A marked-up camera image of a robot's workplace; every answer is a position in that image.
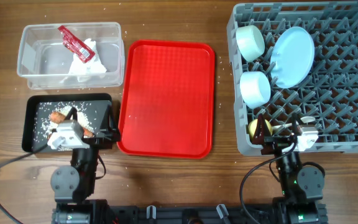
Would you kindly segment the white plastic spoon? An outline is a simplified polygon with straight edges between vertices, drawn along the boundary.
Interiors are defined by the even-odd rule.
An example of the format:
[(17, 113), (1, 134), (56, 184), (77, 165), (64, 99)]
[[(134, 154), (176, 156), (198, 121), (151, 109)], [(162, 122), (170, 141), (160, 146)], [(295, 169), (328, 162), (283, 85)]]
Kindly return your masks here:
[[(304, 116), (301, 117), (300, 120), (303, 123), (310, 123), (316, 120), (316, 118), (312, 117), (312, 116)], [(289, 128), (291, 126), (291, 123), (287, 123), (287, 124), (281, 124), (281, 125), (277, 125), (277, 126), (272, 126), (272, 131), (274, 133), (276, 133), (278, 130), (283, 129), (283, 128)]]

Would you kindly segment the green bowl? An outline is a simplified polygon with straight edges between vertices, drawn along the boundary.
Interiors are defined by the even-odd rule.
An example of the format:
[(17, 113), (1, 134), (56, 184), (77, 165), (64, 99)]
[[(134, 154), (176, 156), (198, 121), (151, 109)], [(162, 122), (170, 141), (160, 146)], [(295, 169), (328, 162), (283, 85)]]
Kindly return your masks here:
[(254, 61), (265, 50), (265, 42), (261, 31), (254, 25), (239, 27), (236, 30), (236, 42), (243, 58)]

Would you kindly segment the large light blue plate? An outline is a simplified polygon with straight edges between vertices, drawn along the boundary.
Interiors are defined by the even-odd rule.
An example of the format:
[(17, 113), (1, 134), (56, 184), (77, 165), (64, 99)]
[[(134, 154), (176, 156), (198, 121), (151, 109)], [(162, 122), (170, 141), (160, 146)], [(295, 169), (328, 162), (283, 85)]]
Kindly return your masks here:
[(292, 88), (309, 74), (314, 61), (314, 42), (302, 27), (291, 27), (277, 40), (270, 58), (270, 72), (279, 88)]

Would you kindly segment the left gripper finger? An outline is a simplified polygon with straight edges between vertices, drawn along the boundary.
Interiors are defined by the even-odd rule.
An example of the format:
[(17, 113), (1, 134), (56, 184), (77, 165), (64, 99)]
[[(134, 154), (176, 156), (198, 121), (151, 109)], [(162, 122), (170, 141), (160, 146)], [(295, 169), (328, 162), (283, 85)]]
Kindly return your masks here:
[(98, 110), (96, 115), (96, 137), (118, 137), (119, 130), (114, 118), (112, 105)]
[(71, 107), (68, 114), (65, 116), (64, 121), (74, 120), (78, 121), (77, 109), (75, 107)]

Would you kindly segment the yellow cup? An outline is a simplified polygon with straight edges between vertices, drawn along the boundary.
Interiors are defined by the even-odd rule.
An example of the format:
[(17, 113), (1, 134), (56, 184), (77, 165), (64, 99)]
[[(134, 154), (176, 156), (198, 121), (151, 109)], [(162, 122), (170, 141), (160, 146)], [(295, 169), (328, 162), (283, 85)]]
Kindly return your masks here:
[(251, 121), (248, 125), (248, 132), (250, 136), (250, 140), (253, 144), (261, 143), (263, 137), (266, 135), (267, 130), (269, 135), (273, 134), (272, 125), (268, 120), (265, 120), (265, 124), (259, 124), (258, 119)]

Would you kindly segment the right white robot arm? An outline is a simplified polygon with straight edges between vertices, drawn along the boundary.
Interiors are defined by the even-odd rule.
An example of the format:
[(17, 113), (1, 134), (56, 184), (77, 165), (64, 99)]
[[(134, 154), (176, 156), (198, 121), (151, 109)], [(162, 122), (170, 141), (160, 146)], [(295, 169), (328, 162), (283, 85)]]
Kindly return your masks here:
[(262, 145), (261, 154), (274, 158), (263, 165), (276, 163), (276, 180), (282, 188), (282, 197), (273, 199), (275, 223), (327, 223), (323, 198), (325, 170), (315, 162), (301, 162), (300, 152), (318, 139), (318, 130), (293, 114), (291, 135), (274, 138), (273, 129), (260, 114), (256, 119), (252, 142)]

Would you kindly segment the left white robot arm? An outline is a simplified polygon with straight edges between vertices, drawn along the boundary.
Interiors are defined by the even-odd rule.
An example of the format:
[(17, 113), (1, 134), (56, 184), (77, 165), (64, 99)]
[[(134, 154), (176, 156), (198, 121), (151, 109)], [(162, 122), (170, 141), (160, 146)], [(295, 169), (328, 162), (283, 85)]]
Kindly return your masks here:
[(99, 136), (87, 138), (74, 107), (52, 131), (48, 146), (52, 149), (60, 146), (72, 149), (70, 165), (57, 168), (50, 179), (57, 203), (52, 223), (119, 223), (107, 200), (88, 199), (99, 179), (97, 166), (104, 163), (99, 151), (121, 139), (111, 105), (107, 106), (101, 118), (100, 132)]

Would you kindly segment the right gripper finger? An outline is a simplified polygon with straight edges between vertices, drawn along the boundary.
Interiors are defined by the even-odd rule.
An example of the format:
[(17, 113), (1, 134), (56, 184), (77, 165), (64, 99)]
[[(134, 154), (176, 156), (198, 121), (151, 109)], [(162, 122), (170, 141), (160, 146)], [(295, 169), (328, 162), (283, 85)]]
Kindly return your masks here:
[(257, 119), (249, 124), (249, 136), (252, 144), (262, 144), (264, 137), (271, 137), (272, 133), (271, 124), (262, 114), (259, 114)]
[(292, 128), (292, 133), (294, 136), (299, 136), (300, 132), (298, 130), (298, 126), (300, 124), (303, 124), (300, 116), (298, 115), (298, 113), (293, 113), (291, 115), (291, 128)]

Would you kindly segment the orange carrot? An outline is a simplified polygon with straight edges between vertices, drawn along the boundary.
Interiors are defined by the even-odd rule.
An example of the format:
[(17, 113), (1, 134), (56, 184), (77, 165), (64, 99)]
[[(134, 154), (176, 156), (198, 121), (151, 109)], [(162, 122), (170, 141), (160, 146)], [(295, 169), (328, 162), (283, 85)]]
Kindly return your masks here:
[[(60, 112), (54, 111), (50, 114), (49, 118), (50, 118), (51, 122), (60, 124), (65, 120), (66, 116)], [(84, 137), (87, 137), (87, 138), (94, 137), (94, 133), (92, 133), (90, 130), (83, 127), (83, 131), (84, 131)]]

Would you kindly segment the red snack wrapper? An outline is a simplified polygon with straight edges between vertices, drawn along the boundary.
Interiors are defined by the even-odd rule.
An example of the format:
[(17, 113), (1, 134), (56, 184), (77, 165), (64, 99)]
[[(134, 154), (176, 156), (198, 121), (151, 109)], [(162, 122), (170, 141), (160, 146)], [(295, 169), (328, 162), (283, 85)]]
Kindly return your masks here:
[(87, 63), (96, 55), (90, 47), (73, 35), (65, 26), (58, 27), (58, 30), (63, 35), (63, 45), (73, 52), (81, 62)]

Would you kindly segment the small light blue bowl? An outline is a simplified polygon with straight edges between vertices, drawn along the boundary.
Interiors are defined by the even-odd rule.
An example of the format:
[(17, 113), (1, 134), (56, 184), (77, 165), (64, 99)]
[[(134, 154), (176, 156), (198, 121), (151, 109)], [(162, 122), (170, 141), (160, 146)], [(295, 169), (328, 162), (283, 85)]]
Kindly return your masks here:
[(270, 83), (262, 72), (244, 72), (239, 86), (242, 99), (250, 109), (258, 108), (270, 100)]

